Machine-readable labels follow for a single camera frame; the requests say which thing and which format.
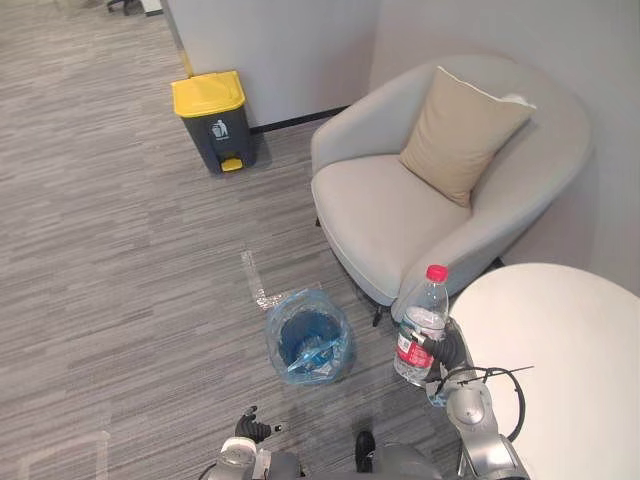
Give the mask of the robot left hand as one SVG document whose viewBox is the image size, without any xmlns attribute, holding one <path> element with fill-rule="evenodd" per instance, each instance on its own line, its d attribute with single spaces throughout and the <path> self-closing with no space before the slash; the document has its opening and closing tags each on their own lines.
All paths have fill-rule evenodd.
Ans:
<svg viewBox="0 0 640 480">
<path fill-rule="evenodd" d="M 265 424 L 257 420 L 256 405 L 247 408 L 235 425 L 234 435 L 236 437 L 247 438 L 255 444 L 259 444 L 272 435 L 282 433 L 288 428 L 286 422 L 276 424 Z"/>
</svg>

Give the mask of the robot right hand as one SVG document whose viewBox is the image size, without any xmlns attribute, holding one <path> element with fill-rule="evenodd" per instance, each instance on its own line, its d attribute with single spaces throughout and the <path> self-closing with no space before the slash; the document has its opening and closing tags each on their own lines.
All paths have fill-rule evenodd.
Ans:
<svg viewBox="0 0 640 480">
<path fill-rule="evenodd" d="M 463 336 L 458 324 L 452 318 L 446 323 L 444 337 L 441 340 L 433 340 L 426 334 L 415 331 L 411 332 L 411 339 L 416 341 L 433 358 L 426 376 L 427 381 L 442 378 L 442 368 L 450 372 L 470 365 Z"/>
</svg>

